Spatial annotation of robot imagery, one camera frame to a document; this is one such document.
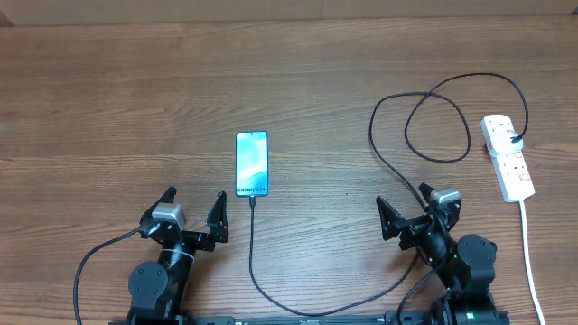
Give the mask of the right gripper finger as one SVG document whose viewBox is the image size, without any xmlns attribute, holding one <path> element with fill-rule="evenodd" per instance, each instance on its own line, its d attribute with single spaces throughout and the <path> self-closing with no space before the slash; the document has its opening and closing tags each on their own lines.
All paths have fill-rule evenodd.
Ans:
<svg viewBox="0 0 578 325">
<path fill-rule="evenodd" d="M 423 182 L 419 185 L 418 189 L 420 190 L 425 200 L 424 210 L 430 209 L 434 204 L 434 195 L 436 194 L 435 188 Z"/>
<path fill-rule="evenodd" d="M 406 220 L 381 196 L 376 197 L 376 203 L 380 216 L 383 239 L 388 241 L 392 237 L 397 237 L 401 233 Z"/>
</svg>

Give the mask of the Samsung Galaxy smartphone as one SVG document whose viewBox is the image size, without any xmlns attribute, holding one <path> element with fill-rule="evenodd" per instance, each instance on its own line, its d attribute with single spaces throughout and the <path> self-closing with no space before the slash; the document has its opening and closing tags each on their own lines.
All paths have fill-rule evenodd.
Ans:
<svg viewBox="0 0 578 325">
<path fill-rule="evenodd" d="M 236 195 L 260 197 L 269 194 L 268 132 L 236 134 Z"/>
</svg>

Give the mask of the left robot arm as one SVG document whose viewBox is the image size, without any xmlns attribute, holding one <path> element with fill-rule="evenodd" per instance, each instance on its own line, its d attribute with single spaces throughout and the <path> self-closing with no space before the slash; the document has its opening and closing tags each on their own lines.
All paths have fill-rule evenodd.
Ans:
<svg viewBox="0 0 578 325">
<path fill-rule="evenodd" d="M 195 253 L 212 252 L 228 241 L 227 193 L 221 191 L 211 208 L 207 233 L 186 230 L 182 207 L 174 202 L 177 190 L 170 187 L 141 217 L 137 232 L 161 245 L 158 260 L 138 265 L 129 276 L 131 307 L 128 324 L 193 324 L 192 314 L 182 308 Z"/>
</svg>

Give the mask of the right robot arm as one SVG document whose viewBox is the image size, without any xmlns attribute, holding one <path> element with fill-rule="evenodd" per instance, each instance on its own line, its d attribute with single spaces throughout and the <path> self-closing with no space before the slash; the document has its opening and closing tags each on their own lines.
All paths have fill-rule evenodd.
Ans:
<svg viewBox="0 0 578 325">
<path fill-rule="evenodd" d="M 489 291 L 495 278 L 497 246 L 487 238 L 469 234 L 454 240 L 450 231 L 461 211 L 456 189 L 419 186 L 427 205 L 418 217 L 406 219 L 382 197 L 376 198 L 383 239 L 400 239 L 403 250 L 414 248 L 432 270 L 404 296 L 396 311 L 384 314 L 386 324 L 508 325 Z M 428 311 L 405 311 L 409 298 L 430 278 L 438 276 L 446 294 Z"/>
</svg>

